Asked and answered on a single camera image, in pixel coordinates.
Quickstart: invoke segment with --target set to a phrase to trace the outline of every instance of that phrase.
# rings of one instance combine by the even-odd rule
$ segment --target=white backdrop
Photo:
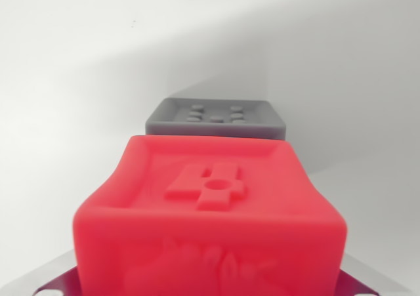
[[[0,0],[0,285],[166,96],[266,98],[347,252],[420,293],[420,0]]]

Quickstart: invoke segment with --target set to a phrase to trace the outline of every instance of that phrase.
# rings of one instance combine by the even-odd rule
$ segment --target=small hole
[[[43,289],[34,296],[64,296],[64,293],[59,289]]]
[[[229,180],[210,180],[205,183],[205,187],[211,190],[226,190],[231,187],[231,183]]]

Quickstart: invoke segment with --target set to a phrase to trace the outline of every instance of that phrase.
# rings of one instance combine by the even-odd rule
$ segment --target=cube side face
[[[260,100],[166,98],[146,122],[146,134],[285,139],[286,126]]]
[[[147,151],[148,166],[75,217],[85,296],[333,295],[345,222],[288,143],[145,136],[127,151],[121,164]],[[130,202],[109,205],[110,188]]]

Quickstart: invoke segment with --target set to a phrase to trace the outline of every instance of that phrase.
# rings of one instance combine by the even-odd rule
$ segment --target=raised dots
[[[204,111],[204,106],[202,104],[193,104],[191,106],[191,110],[192,111],[202,112],[202,111]]]
[[[198,111],[190,111],[190,117],[198,117],[201,119],[203,117],[203,114]]]
[[[243,119],[243,114],[240,114],[240,113],[231,114],[230,119],[232,120]]]
[[[241,106],[231,106],[230,111],[232,111],[232,112],[243,112],[243,108]]]

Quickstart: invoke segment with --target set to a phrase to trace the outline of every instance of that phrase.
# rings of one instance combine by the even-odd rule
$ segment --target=gray 3d printed cube
[[[267,101],[166,98],[146,134],[285,139],[286,126]]]

